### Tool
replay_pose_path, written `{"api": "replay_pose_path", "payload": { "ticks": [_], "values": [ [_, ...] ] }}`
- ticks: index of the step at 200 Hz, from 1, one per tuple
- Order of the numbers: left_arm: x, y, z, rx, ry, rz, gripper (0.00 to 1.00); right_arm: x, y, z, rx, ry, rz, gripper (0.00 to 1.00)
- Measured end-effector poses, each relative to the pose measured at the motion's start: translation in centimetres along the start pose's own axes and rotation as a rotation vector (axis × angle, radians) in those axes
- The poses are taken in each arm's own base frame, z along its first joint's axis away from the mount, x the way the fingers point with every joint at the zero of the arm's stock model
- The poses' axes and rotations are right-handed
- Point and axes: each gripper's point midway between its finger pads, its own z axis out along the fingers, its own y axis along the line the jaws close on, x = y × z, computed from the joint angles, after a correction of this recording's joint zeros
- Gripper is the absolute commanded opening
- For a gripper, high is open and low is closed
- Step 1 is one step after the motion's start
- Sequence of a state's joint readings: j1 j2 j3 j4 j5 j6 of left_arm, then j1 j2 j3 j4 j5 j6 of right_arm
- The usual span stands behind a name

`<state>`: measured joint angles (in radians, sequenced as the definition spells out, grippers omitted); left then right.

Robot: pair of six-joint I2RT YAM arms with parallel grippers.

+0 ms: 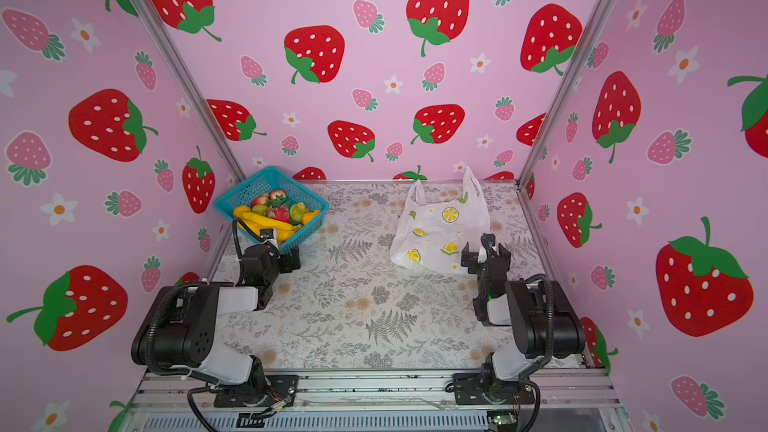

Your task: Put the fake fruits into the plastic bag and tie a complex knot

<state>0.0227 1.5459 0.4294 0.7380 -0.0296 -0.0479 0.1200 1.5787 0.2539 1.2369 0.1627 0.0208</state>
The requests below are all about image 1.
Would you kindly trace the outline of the yellow fake banana bunch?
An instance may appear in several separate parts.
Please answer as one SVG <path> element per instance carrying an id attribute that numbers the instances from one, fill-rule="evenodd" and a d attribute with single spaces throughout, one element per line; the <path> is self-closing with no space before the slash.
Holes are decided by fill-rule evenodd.
<path id="1" fill-rule="evenodd" d="M 300 225 L 279 221 L 253 212 L 247 206 L 234 209 L 233 216 L 242 220 L 245 225 L 257 235 L 263 236 L 267 230 L 274 230 L 278 242 L 290 239 L 300 228 Z"/>

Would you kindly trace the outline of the white lemon print plastic bag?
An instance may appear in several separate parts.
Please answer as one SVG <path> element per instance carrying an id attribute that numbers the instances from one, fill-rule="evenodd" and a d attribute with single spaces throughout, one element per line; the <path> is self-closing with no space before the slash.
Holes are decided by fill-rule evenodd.
<path id="1" fill-rule="evenodd" d="M 480 247 L 480 237 L 490 230 L 490 214 L 481 184 L 468 169 L 463 190 L 448 201 L 430 203 L 423 183 L 411 185 L 398 220 L 389 257 L 397 266 L 436 273 L 461 273 L 465 246 Z"/>

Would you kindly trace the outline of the pink fake dragon fruit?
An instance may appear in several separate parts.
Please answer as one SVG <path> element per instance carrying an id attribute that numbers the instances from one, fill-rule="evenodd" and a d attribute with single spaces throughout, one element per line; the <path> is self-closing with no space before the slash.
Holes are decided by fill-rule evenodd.
<path id="1" fill-rule="evenodd" d="M 267 212 L 267 217 L 285 223 L 291 222 L 290 212 L 285 205 L 279 208 L 270 208 Z"/>

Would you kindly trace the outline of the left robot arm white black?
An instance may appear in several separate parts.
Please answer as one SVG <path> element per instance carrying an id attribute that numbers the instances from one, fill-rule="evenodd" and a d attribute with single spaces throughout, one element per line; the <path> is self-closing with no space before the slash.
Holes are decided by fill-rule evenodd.
<path id="1" fill-rule="evenodd" d="M 270 414 L 293 403 L 299 378 L 268 375 L 260 358 L 217 339 L 216 326 L 226 316 L 264 310 L 277 279 L 301 268 L 300 253 L 280 246 L 274 230 L 257 232 L 242 219 L 233 220 L 231 229 L 238 280 L 163 287 L 132 342 L 131 357 L 156 376 L 202 381 L 189 397 L 211 393 L 216 408 L 256 407 Z"/>

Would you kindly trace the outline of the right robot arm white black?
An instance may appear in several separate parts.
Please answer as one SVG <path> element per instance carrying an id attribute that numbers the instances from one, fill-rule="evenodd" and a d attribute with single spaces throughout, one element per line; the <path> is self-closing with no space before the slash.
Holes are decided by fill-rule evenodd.
<path id="1" fill-rule="evenodd" d="M 476 277 L 476 319 L 507 327 L 513 342 L 489 353 L 476 372 L 457 373 L 446 386 L 459 405 L 537 403 L 534 373 L 553 359 L 583 352 L 586 336 L 560 284 L 545 274 L 511 280 L 511 252 L 484 234 L 480 248 L 461 250 L 461 266 Z"/>

